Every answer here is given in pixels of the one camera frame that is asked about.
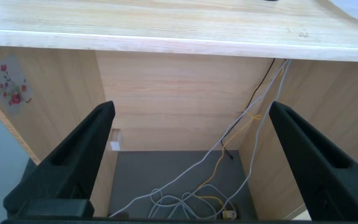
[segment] cable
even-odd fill
[[[260,99],[263,98],[264,95],[266,95],[266,93],[268,92],[268,90],[270,89],[270,87],[272,86],[272,83],[274,82],[274,80],[276,79],[276,77],[278,76],[278,73],[279,71],[287,64],[287,62],[289,62],[290,60],[287,60],[286,62],[283,63],[283,65],[278,69],[277,73],[275,74],[275,76],[273,77],[272,79],[272,82],[270,82],[269,86],[267,87],[267,89],[264,91],[263,94],[261,94],[260,96],[258,96],[254,102],[252,102],[247,109],[244,110],[244,112],[233,122],[229,125],[229,127],[227,127],[225,133],[223,134],[223,136],[216,142],[216,144],[205,154],[205,156],[202,158],[202,160],[196,162],[195,164],[193,164],[192,166],[190,166],[189,168],[187,168],[187,170],[185,170],[184,172],[182,172],[178,177],[176,177],[175,179],[173,179],[172,181],[170,181],[169,183],[165,184],[163,187],[159,188],[159,191],[163,190],[165,187],[171,185],[172,183],[174,183],[175,181],[177,181],[180,177],[182,177],[183,175],[185,175],[189,170],[191,170],[192,168],[196,167],[197,165],[201,164],[205,159],[206,157],[209,155],[209,153],[212,152],[212,150],[219,144],[219,142],[222,140],[222,138],[224,137],[224,135],[227,133],[227,131],[229,130],[229,128],[231,128],[234,123],[236,123],[237,121],[239,121],[243,115],[248,112],[249,108],[251,108],[257,101],[259,101]],[[139,197],[136,197],[134,199],[132,199],[125,207],[123,207],[122,209],[114,212],[112,215],[109,216],[109,218],[117,215],[118,213],[122,212],[123,210],[125,210],[126,208],[128,208],[130,205],[132,205],[132,203],[134,203],[136,200],[139,200],[139,199],[142,199],[142,198],[146,198],[146,197],[149,197],[151,195],[153,195],[154,193],[156,192],[151,192],[149,194],[146,194],[146,195],[143,195],[143,196],[139,196]]]
[[[269,68],[267,69],[267,72],[266,72],[265,76],[263,77],[262,81],[260,81],[259,85],[255,88],[255,90],[254,90],[254,92],[252,93],[251,97],[249,98],[248,104],[247,104],[247,106],[244,108],[244,110],[246,110],[246,109],[249,107],[249,104],[251,103],[253,97],[254,97],[255,94],[256,94],[256,91],[257,91],[257,90],[260,88],[260,86],[264,83],[264,81],[265,81],[267,75],[269,74],[270,70],[271,70],[272,67],[273,67],[273,64],[274,64],[274,61],[275,61],[275,60],[276,60],[276,59],[273,58],[273,61],[272,61],[272,63],[270,64]],[[231,132],[231,130],[233,130],[233,128],[237,125],[237,123],[238,123],[239,121],[240,121],[240,120],[238,120],[238,121],[230,128],[229,132],[227,132],[227,134],[225,134],[225,135],[223,136],[223,138],[221,139],[221,145],[223,146],[225,152],[226,152],[227,155],[230,157],[230,159],[233,159],[233,157],[230,155],[230,153],[229,153],[229,151],[226,149],[226,147],[224,147],[224,145],[223,145],[223,139]]]
[[[282,77],[282,79],[281,79],[281,82],[280,82],[280,86],[279,86],[279,88],[278,88],[277,95],[276,95],[276,97],[274,98],[274,100],[271,102],[271,104],[268,106],[268,108],[266,109],[266,112],[265,112],[265,114],[264,114],[264,117],[262,118],[262,121],[260,122],[259,127],[258,127],[258,130],[257,130],[257,132],[256,132],[254,151],[252,152],[251,162],[250,162],[250,166],[249,166],[249,175],[248,175],[248,177],[245,179],[245,181],[241,184],[241,186],[237,189],[237,191],[236,191],[232,196],[230,196],[230,197],[226,200],[226,202],[224,203],[225,206],[226,206],[226,204],[228,203],[228,201],[229,201],[230,199],[232,199],[233,197],[235,197],[235,196],[238,194],[238,192],[239,192],[239,191],[241,190],[241,188],[246,184],[246,182],[248,181],[249,177],[250,177],[251,174],[252,174],[252,165],[254,164],[255,152],[256,152],[256,149],[257,149],[257,147],[258,147],[259,133],[260,133],[260,130],[262,129],[263,124],[265,123],[266,116],[267,116],[267,114],[268,114],[269,111],[270,111],[270,107],[272,106],[272,103],[273,103],[274,101],[277,101],[278,97],[280,96],[281,89],[282,89],[283,83],[284,83],[284,79],[285,79],[285,77],[286,77],[286,75],[287,75],[287,71],[288,71],[288,68],[289,68],[290,65],[291,65],[292,60],[287,60],[286,62],[284,62],[284,64],[286,64],[287,62],[288,62],[288,65],[287,65],[287,67],[286,67],[286,69],[285,69],[285,71],[284,71],[283,77]]]
[[[245,125],[243,125],[243,127],[241,127],[240,130],[238,130],[233,136],[231,136],[231,138],[224,144],[224,146],[222,147],[222,156],[218,159],[216,165],[215,165],[215,169],[214,169],[214,172],[212,173],[212,176],[206,180],[204,183],[202,183],[200,186],[198,186],[198,188],[204,186],[205,184],[207,184],[210,180],[212,180],[215,176],[215,173],[216,173],[216,170],[218,169],[218,165],[219,163],[221,162],[222,158],[223,158],[223,155],[224,155],[224,147],[225,145],[227,145],[233,138],[235,138],[244,128],[246,128],[254,119],[261,119],[262,116],[260,114],[258,114],[257,116],[252,116],[252,119],[248,122],[246,122]]]

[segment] wooden desk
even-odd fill
[[[0,100],[0,119],[35,162],[106,100],[124,151],[208,150],[273,58],[301,59],[280,101],[358,161],[358,21],[327,1],[0,0],[0,61],[8,55],[34,93],[16,115]],[[275,90],[251,113],[263,113]],[[257,125],[228,146],[246,172]],[[294,217],[305,208],[269,122],[259,141],[249,180],[258,216]],[[115,161],[108,145],[92,197],[99,216]]]

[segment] light beige panel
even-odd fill
[[[16,115],[0,100],[0,120],[39,164],[95,106],[106,101],[93,51],[0,47],[0,61],[18,59],[32,100]],[[103,156],[92,203],[98,215],[107,215],[114,175],[114,155]]]
[[[0,0],[0,45],[358,61],[358,20],[327,0]]]
[[[279,82],[267,93],[259,113],[275,98]],[[358,63],[295,60],[279,102],[292,107],[358,162]],[[247,174],[258,125],[250,127],[240,149]],[[249,188],[261,220],[291,219],[305,210],[270,119],[259,136]]]
[[[208,150],[238,117],[272,59],[97,52],[125,151]],[[229,149],[238,149],[241,138]]]

